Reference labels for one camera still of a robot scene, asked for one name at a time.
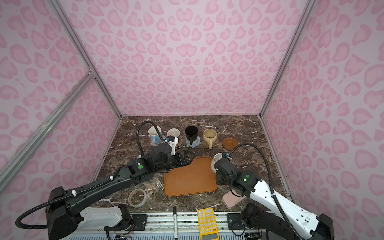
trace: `heart patterned wallpaper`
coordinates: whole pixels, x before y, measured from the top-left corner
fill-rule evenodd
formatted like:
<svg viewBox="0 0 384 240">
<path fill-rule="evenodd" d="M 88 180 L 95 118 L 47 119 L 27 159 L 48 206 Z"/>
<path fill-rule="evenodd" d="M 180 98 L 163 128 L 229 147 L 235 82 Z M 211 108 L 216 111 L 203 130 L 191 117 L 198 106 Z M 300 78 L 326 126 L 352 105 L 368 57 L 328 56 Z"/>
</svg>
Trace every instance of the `heart patterned wallpaper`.
<svg viewBox="0 0 384 240">
<path fill-rule="evenodd" d="M 0 3 L 0 173 L 87 69 L 44 0 Z"/>
<path fill-rule="evenodd" d="M 321 0 L 265 117 L 299 204 L 384 239 L 384 1 Z"/>
<path fill-rule="evenodd" d="M 120 111 L 257 114 L 306 0 L 63 0 Z"/>
<path fill-rule="evenodd" d="M 23 212 L 48 200 L 52 189 L 65 190 L 93 180 L 118 123 L 97 84 L 91 82 L 24 168 L 0 196 L 0 239 L 48 240 L 46 229 L 15 226 Z M 46 224 L 44 210 L 23 221 Z"/>
</svg>

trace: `calculator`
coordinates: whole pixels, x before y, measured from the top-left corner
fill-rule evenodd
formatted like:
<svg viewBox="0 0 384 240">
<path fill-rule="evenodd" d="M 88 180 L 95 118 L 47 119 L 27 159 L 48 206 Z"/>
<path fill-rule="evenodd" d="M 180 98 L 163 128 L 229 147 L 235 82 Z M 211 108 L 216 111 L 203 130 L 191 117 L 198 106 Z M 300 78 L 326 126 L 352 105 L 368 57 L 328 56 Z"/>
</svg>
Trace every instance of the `calculator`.
<svg viewBox="0 0 384 240">
<path fill-rule="evenodd" d="M 213 208 L 200 209 L 197 211 L 199 220 L 200 239 L 201 240 L 218 240 L 218 230 L 216 225 L 216 217 Z"/>
</svg>

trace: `calculator screen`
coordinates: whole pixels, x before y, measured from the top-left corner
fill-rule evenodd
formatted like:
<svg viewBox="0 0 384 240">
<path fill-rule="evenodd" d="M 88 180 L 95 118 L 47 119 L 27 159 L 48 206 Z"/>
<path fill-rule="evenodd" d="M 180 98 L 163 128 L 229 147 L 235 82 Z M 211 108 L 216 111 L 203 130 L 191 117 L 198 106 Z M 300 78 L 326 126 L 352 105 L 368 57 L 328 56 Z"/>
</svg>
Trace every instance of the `calculator screen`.
<svg viewBox="0 0 384 240">
<path fill-rule="evenodd" d="M 212 239 L 218 239 L 217 233 L 212 233 L 212 234 L 201 236 L 201 240 L 212 240 Z"/>
</svg>

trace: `white marker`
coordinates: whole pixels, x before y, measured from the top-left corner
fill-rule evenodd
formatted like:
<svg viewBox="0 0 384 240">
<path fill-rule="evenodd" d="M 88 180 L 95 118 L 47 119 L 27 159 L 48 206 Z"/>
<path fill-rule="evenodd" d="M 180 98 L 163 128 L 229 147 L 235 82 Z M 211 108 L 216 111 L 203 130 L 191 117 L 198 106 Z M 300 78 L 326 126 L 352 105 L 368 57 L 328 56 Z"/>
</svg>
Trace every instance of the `white marker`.
<svg viewBox="0 0 384 240">
<path fill-rule="evenodd" d="M 175 240 L 177 240 L 177 212 L 176 212 L 176 207 L 173 207 L 173 222 L 175 224 L 175 233 L 174 233 L 174 237 L 175 237 Z"/>
</svg>

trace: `orange rectangular tray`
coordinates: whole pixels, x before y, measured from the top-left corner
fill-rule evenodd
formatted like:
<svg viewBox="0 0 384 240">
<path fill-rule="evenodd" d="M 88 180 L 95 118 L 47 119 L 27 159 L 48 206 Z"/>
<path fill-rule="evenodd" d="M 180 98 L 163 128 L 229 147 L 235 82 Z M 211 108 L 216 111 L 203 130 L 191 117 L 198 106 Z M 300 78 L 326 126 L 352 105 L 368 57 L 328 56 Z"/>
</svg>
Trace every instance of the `orange rectangular tray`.
<svg viewBox="0 0 384 240">
<path fill-rule="evenodd" d="M 217 189 L 211 157 L 197 157 L 185 167 L 174 168 L 164 176 L 164 194 L 168 197 L 213 192 Z"/>
</svg>

